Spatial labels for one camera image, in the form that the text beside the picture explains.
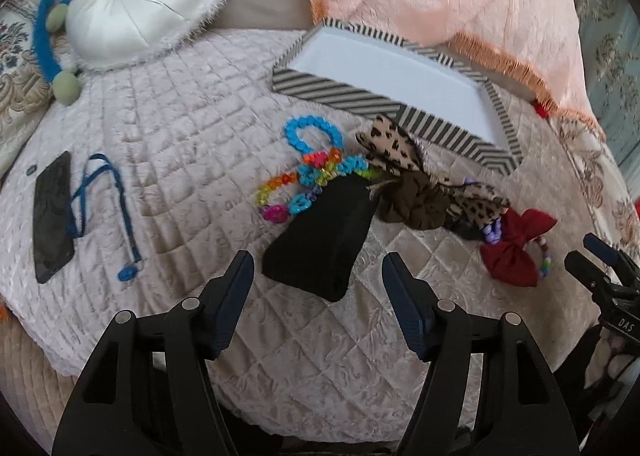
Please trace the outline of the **red fabric bow clip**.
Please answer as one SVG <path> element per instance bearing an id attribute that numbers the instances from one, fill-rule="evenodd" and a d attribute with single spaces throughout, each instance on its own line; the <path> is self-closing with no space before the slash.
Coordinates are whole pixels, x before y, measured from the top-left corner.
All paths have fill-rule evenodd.
<path id="1" fill-rule="evenodd" d="M 537 209 L 522 214 L 509 209 L 501 216 L 501 237 L 480 246 L 480 258 L 489 275 L 500 283 L 534 288 L 551 267 L 551 255 L 544 235 L 555 224 L 555 217 Z"/>

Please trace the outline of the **leopard print brown scrunchie bow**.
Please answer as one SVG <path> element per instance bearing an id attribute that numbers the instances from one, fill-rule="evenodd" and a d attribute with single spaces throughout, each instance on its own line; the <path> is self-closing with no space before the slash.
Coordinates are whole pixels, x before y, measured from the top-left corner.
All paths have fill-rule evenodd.
<path id="1" fill-rule="evenodd" d="M 384 115 L 377 115 L 356 139 L 367 151 L 369 164 L 387 176 L 378 207 L 382 221 L 416 231 L 445 228 L 464 240 L 500 239 L 501 216 L 511 202 L 494 187 L 473 179 L 455 181 L 429 170 L 416 138 Z"/>

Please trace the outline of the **black velvet pouch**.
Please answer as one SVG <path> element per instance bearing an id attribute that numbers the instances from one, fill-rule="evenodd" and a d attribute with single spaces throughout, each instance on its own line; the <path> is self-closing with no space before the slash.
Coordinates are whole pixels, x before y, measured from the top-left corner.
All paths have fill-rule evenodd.
<path id="1" fill-rule="evenodd" d="M 262 275 L 326 301 L 340 301 L 377 207 L 367 179 L 338 176 L 266 249 Z"/>

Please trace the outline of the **black smartphone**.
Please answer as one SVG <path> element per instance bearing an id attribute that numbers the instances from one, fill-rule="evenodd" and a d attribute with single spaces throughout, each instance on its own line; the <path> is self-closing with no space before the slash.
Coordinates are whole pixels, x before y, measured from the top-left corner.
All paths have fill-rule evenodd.
<path id="1" fill-rule="evenodd" d="M 32 249 L 37 283 L 47 283 L 73 259 L 73 238 L 67 234 L 70 219 L 70 158 L 61 153 L 36 179 Z"/>

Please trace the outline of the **quilted beige bedspread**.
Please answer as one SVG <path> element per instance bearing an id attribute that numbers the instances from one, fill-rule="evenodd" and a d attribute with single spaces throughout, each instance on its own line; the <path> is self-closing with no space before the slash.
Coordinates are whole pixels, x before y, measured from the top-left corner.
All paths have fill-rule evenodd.
<path id="1" fill-rule="evenodd" d="M 258 214 L 259 185 L 294 167 L 283 125 L 318 115 L 354 147 L 365 119 L 273 93 L 271 68 L 292 32 L 227 30 L 140 66 L 93 74 L 70 107 L 55 104 L 1 189 L 1 390 L 16 416 L 50 447 L 75 379 L 114 314 L 165 312 L 197 294 L 235 252 L 261 257 L 279 228 Z M 381 279 L 386 253 L 471 314 L 524 318 L 558 366 L 598 317 L 564 255 L 596 233 L 631 255 L 639 220 L 610 150 L 582 124 L 544 121 L 504 94 L 524 151 L 509 176 L 435 145 L 431 168 L 495 186 L 518 210 L 558 223 L 548 234 L 550 275 L 536 288 L 492 280 L 477 246 L 439 229 L 374 222 L 345 297 L 328 303 L 257 276 L 231 346 L 208 367 L 221 402 L 281 436 L 321 442 L 400 439 L 426 368 L 406 346 Z M 35 180 L 64 151 L 72 179 L 103 153 L 109 175 L 88 190 L 88 223 L 75 254 L 47 283 L 32 259 Z"/>

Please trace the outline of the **floral embroidered pillow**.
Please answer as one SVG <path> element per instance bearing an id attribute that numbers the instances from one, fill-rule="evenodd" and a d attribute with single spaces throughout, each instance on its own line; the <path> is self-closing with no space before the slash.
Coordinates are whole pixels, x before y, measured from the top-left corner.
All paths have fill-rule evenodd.
<path id="1" fill-rule="evenodd" d="M 51 104 L 51 87 L 32 50 L 39 2 L 6 0 L 1 6 L 1 176 L 12 167 Z"/>

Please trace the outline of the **striped white tray box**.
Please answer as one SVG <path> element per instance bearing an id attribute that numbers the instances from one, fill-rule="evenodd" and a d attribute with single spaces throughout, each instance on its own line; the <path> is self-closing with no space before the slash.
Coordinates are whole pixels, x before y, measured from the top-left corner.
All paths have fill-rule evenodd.
<path id="1" fill-rule="evenodd" d="M 503 175 L 522 163 L 516 130 L 486 75 L 443 52 L 360 23 L 326 18 L 273 65 L 275 92 L 408 133 Z"/>

